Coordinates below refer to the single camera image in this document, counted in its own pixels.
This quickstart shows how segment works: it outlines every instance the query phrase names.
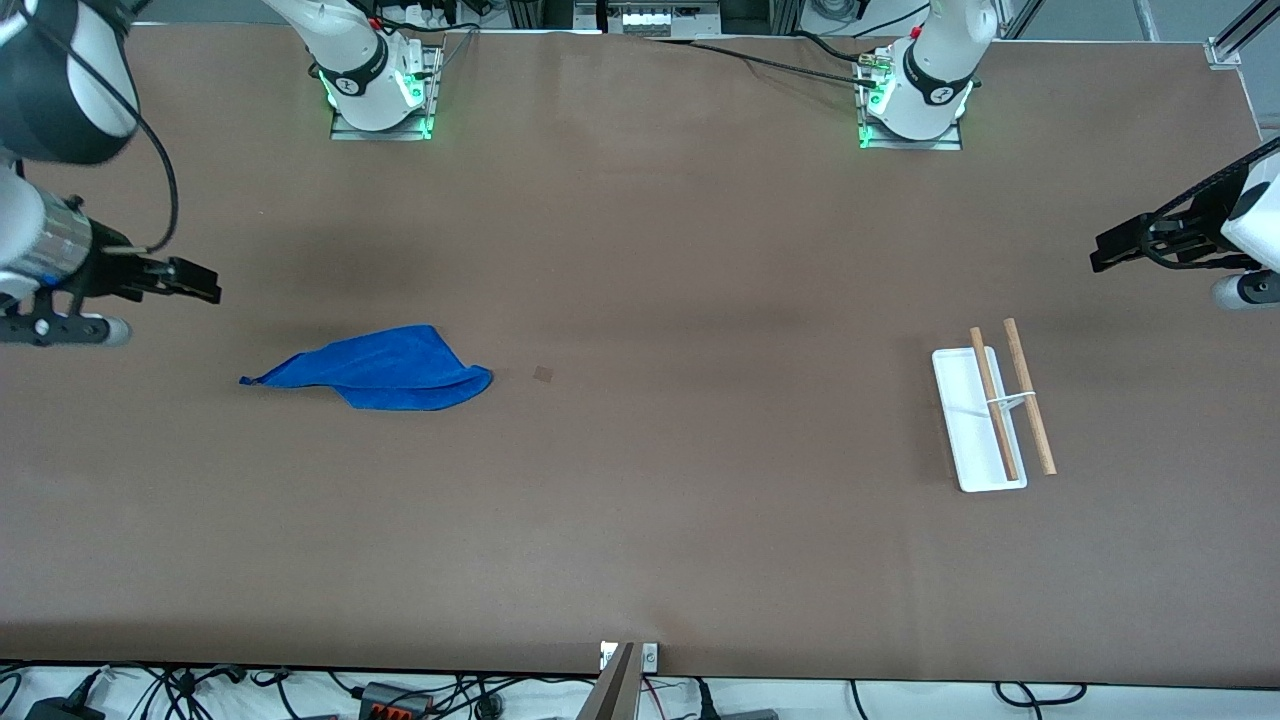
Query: brown tabletop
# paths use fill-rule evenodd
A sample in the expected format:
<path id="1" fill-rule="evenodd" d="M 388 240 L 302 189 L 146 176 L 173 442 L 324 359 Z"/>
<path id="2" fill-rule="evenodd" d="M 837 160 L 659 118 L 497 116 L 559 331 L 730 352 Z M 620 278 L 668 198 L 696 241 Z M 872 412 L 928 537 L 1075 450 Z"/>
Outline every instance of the brown tabletop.
<path id="1" fill-rule="evenodd" d="M 996 45 L 965 150 L 920 154 L 859 150 L 845 87 L 626 37 L 475 38 L 425 143 L 329 141 L 288 28 L 128 50 L 225 300 L 0 350 L 0 655 L 1276 684 L 1280 315 L 1088 263 L 1257 142 L 1201 47 Z M 32 176 L 164 225 L 141 137 Z M 1007 315 L 1061 474 L 1027 439 L 1028 489 L 963 495 L 929 355 Z M 236 382 L 412 323 L 493 387 Z"/>

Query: wooden dowel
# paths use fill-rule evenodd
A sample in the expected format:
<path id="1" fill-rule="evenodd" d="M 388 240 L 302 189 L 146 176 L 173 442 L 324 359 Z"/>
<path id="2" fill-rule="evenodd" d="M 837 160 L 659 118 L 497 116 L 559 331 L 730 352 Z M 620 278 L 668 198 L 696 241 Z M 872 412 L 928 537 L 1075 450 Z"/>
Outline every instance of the wooden dowel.
<path id="1" fill-rule="evenodd" d="M 1032 374 L 1027 369 L 1027 355 L 1023 354 L 1023 340 L 1018 336 L 1018 323 L 1012 318 L 1005 320 L 1005 334 L 1009 336 L 1009 351 L 1014 355 L 1014 372 L 1018 373 L 1018 386 L 1021 392 L 1036 392 L 1032 387 Z M 1036 439 L 1036 452 L 1041 456 L 1041 469 L 1046 475 L 1056 475 L 1053 451 L 1048 448 L 1048 433 L 1044 432 L 1044 419 L 1039 414 L 1037 396 L 1027 396 L 1027 416 L 1032 421 L 1032 437 Z"/>
<path id="2" fill-rule="evenodd" d="M 973 352 L 978 356 L 978 374 L 982 375 L 982 392 L 987 400 L 996 398 L 996 378 L 991 374 L 991 364 L 987 361 L 987 343 L 982 341 L 980 328 L 969 328 L 969 340 L 973 342 Z M 1000 446 L 1000 459 L 1005 464 L 1005 479 L 1014 482 L 1018 479 L 1018 462 L 1014 461 L 1014 448 L 1009 442 L 1009 428 L 1005 427 L 1005 411 L 998 402 L 987 402 L 987 413 L 991 415 L 991 424 L 996 428 L 996 445 Z"/>

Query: red wire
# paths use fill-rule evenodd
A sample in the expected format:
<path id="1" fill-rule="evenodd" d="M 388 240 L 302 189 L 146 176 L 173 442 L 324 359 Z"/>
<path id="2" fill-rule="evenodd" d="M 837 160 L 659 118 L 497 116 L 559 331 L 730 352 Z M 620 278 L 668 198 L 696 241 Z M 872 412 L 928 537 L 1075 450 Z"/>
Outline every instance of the red wire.
<path id="1" fill-rule="evenodd" d="M 658 717 L 667 720 L 667 714 L 662 710 L 662 701 L 658 700 L 658 691 L 653 688 L 653 683 L 649 682 L 649 678 L 644 679 L 644 687 L 649 688 L 649 697 L 653 698 L 653 706 L 658 708 Z"/>

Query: blue cloth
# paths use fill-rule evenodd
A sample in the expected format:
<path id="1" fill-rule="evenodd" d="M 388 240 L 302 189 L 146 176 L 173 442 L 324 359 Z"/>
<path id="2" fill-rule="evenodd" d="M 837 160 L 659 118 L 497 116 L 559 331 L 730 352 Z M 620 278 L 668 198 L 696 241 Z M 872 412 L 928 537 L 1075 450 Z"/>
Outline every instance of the blue cloth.
<path id="1" fill-rule="evenodd" d="M 328 386 L 357 410 L 443 410 L 489 387 L 493 373 L 462 365 L 431 325 L 408 325 L 300 352 L 241 384 Z"/>

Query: white floor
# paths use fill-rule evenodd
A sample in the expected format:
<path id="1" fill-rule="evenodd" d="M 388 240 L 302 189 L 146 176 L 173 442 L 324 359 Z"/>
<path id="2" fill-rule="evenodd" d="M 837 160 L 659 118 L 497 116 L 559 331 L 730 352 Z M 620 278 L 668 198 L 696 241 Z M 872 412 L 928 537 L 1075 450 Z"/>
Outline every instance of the white floor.
<path id="1" fill-rule="evenodd" d="M 22 670 L 23 683 L 18 696 L 0 717 L 22 719 L 33 702 L 46 697 L 65 697 L 91 670 L 92 667 L 61 666 Z M 453 682 L 448 675 L 339 673 L 338 676 L 348 685 L 378 680 L 407 689 L 434 688 Z M 699 711 L 698 688 L 691 680 L 660 678 L 654 682 L 658 685 L 673 685 L 658 691 L 667 720 Z M 90 706 L 106 712 L 108 720 L 125 720 L 150 683 L 151 678 L 142 670 L 111 670 L 95 683 Z M 709 679 L 708 684 L 721 715 L 772 708 L 783 720 L 856 720 L 858 717 L 849 683 L 844 680 Z M 987 683 L 863 680 L 858 687 L 869 720 L 1033 719 L 1030 710 L 1004 705 L 996 697 L 992 685 Z M 1073 691 L 1070 687 L 1060 685 L 1032 688 L 1042 700 L 1061 697 Z M 0 684 L 0 702 L 8 692 L 9 685 Z M 339 689 L 324 673 L 296 673 L 285 680 L 285 692 L 293 708 L 302 717 L 315 715 L 337 715 L 343 720 L 357 717 L 357 701 Z M 506 705 L 503 717 L 572 719 L 576 717 L 589 692 L 590 687 L 586 683 L 544 684 L 527 680 L 500 693 Z M 1016 687 L 1006 685 L 1005 692 L 1010 697 L 1019 697 Z M 447 693 L 439 693 L 436 697 L 443 698 L 444 694 Z M 209 708 L 214 720 L 288 719 L 275 688 L 259 688 L 247 680 L 241 684 L 232 684 L 225 679 L 210 680 L 200 687 L 196 697 Z M 648 694 L 641 698 L 639 707 L 640 720 L 660 720 Z M 157 701 L 148 717 L 161 720 L 166 710 L 168 702 Z M 449 716 L 465 720 L 467 712 L 458 711 Z M 1046 720 L 1280 719 L 1280 692 L 1093 685 L 1085 697 L 1074 705 L 1044 708 L 1044 717 Z"/>

